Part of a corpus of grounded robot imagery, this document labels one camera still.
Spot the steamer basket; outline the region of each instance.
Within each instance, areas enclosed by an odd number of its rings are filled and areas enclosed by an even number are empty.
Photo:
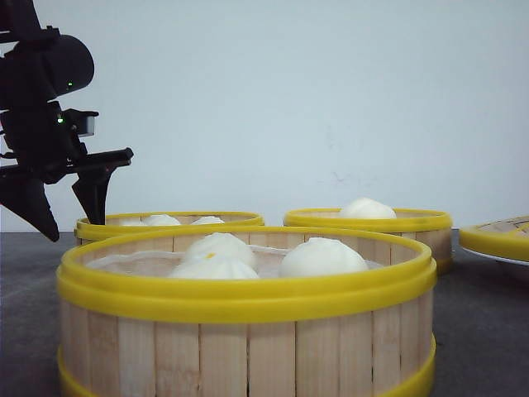
[[[285,226],[339,227],[390,233],[423,242],[431,248],[442,275],[452,267],[452,220],[448,213],[427,209],[395,208],[396,219],[339,218],[339,208],[304,208],[288,211]]]
[[[265,221],[258,213],[247,213],[241,211],[180,211],[165,213],[176,218],[182,223],[178,226],[119,226],[123,219],[130,221],[140,221],[150,215],[160,215],[165,212],[157,213],[120,213],[108,215],[105,225],[93,225],[87,218],[79,219],[74,230],[77,237],[77,245],[89,244],[90,242],[99,242],[110,237],[121,236],[123,234],[153,232],[156,230],[167,230],[168,228],[187,228],[190,224],[201,217],[213,216],[218,217],[224,223],[208,224],[209,227],[218,226],[263,226]]]
[[[495,259],[510,276],[529,283],[529,215],[462,227],[460,245]]]
[[[85,266],[114,254],[185,251],[211,232],[275,248],[336,238],[382,267],[182,280]],[[62,395],[426,397],[434,376],[435,283],[426,245],[345,229],[173,228],[79,246],[57,270]]]

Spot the yellow rim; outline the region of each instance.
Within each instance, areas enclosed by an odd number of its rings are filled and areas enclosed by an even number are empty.
[[[482,226],[484,225],[461,228],[460,245],[487,255],[529,261],[529,238],[512,233],[481,230]]]
[[[161,237],[211,232],[295,232],[375,239],[407,246],[417,257],[361,273],[267,280],[183,280],[87,268],[82,255]],[[100,313],[177,323],[274,323],[376,310],[424,294],[436,283],[428,246],[388,234],[316,227],[195,227],[114,237],[66,252],[57,270],[60,296]]]
[[[237,226],[262,226],[265,224],[263,217],[258,213],[248,213],[242,211],[179,211],[179,212],[164,212],[158,211],[154,213],[119,213],[116,215],[108,215],[106,219],[119,218],[135,218],[148,217],[150,215],[160,215],[166,213],[172,217],[192,217],[192,216],[235,216],[245,217],[238,221],[227,221],[225,223],[216,223],[208,225],[209,227],[217,227],[222,225],[237,225]],[[138,232],[153,232],[156,230],[167,230],[168,227],[175,226],[118,226],[118,225],[93,225],[87,218],[79,219],[77,227],[75,228],[75,236],[84,240],[92,242],[99,242],[110,237],[120,236],[128,233]],[[178,228],[196,227],[196,225],[178,225]]]
[[[436,340],[431,337],[431,350],[427,362],[402,384],[376,397],[427,397],[430,394],[435,375]],[[64,368],[62,349],[57,351],[60,385],[63,397],[97,397],[75,381]]]
[[[338,213],[339,208],[303,208],[288,211],[284,216],[285,226],[340,227],[369,230],[370,232],[428,232],[452,227],[448,213],[429,209],[395,208],[396,213],[416,214],[413,218],[396,219],[347,219],[317,217],[310,213]]]

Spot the white wall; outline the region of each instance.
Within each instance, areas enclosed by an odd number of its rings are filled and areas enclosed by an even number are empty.
[[[107,211],[290,208],[367,195],[462,226],[529,213],[529,2],[35,0],[96,62],[63,108],[130,146]],[[47,191],[62,230],[73,177]],[[3,231],[31,230],[2,212]]]

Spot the gray surface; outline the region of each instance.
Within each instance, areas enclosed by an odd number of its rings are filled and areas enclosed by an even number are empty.
[[[0,395],[57,396],[55,267],[74,238],[71,233],[58,243],[36,233],[1,238]],[[507,277],[494,261],[459,249],[455,261],[436,287],[431,397],[527,397],[529,287]]]

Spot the steamed bun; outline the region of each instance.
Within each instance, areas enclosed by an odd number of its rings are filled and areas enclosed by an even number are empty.
[[[356,199],[344,207],[338,215],[340,218],[357,219],[391,219],[397,217],[391,207],[366,197]]]
[[[180,224],[178,219],[170,217],[166,213],[150,215],[143,220],[143,223],[147,226],[178,226]]]
[[[191,223],[192,225],[209,225],[213,223],[224,223],[224,221],[217,217],[201,217],[195,222]]]
[[[183,255],[182,262],[192,261],[195,258],[205,258],[211,254],[237,258],[252,269],[257,270],[254,252],[230,233],[213,233],[194,242]]]
[[[312,237],[284,257],[279,266],[279,276],[336,275],[368,269],[364,258],[343,242]]]
[[[214,254],[206,257],[195,256],[177,266],[169,277],[204,280],[259,279],[255,270],[239,258]]]

